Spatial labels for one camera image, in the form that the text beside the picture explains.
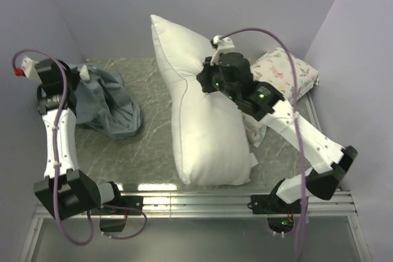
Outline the blue pillowcase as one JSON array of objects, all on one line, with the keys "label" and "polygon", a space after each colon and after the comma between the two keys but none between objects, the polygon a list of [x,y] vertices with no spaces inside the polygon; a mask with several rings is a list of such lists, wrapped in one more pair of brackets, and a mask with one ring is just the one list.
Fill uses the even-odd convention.
[{"label": "blue pillowcase", "polygon": [[71,70],[80,79],[74,91],[78,125],[101,131],[115,141],[137,135],[143,123],[141,108],[119,73],[95,64],[80,64]]}]

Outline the white pillow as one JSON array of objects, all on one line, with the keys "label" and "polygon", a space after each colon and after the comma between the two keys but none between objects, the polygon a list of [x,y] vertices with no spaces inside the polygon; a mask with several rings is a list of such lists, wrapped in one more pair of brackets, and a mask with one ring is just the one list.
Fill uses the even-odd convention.
[{"label": "white pillow", "polygon": [[169,90],[173,155],[186,185],[243,185],[257,160],[241,112],[222,93],[202,91],[197,74],[214,50],[204,36],[151,15],[152,41]]}]

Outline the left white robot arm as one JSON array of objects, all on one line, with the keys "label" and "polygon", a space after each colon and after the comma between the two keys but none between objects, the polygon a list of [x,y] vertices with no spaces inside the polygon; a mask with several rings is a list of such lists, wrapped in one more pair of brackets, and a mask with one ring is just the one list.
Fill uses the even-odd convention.
[{"label": "left white robot arm", "polygon": [[79,76],[60,60],[47,58],[35,65],[39,77],[38,112],[46,130],[47,164],[34,194],[53,218],[69,217],[103,207],[109,214],[123,209],[114,182],[98,185],[78,164],[75,142]]}]

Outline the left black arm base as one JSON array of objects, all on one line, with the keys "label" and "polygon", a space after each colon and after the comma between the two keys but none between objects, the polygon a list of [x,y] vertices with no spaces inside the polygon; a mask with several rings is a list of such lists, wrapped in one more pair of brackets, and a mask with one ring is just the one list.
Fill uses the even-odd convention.
[{"label": "left black arm base", "polygon": [[99,229],[109,236],[135,235],[145,226],[143,197],[122,196],[118,204],[104,205],[98,210]]}]

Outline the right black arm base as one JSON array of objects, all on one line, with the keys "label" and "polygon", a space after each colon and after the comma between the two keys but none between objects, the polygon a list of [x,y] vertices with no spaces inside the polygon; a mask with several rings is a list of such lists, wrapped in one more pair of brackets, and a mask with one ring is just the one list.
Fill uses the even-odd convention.
[{"label": "right black arm base", "polygon": [[273,234],[285,236],[295,229],[294,215],[301,213],[301,200],[287,204],[276,195],[251,195],[247,208],[254,215],[267,215],[267,225]]}]

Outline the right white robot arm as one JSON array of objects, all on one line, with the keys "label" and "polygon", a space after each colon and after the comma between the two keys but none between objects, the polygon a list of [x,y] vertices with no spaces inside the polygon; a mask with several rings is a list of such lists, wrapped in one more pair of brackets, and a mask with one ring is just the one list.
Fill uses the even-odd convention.
[{"label": "right white robot arm", "polygon": [[272,84],[255,81],[248,60],[240,53],[221,53],[217,60],[205,58],[196,78],[203,92],[221,92],[240,111],[276,131],[310,163],[310,169],[273,188],[266,208],[283,213],[310,195],[324,201],[332,198],[358,154],[353,146],[331,141],[296,113]]}]

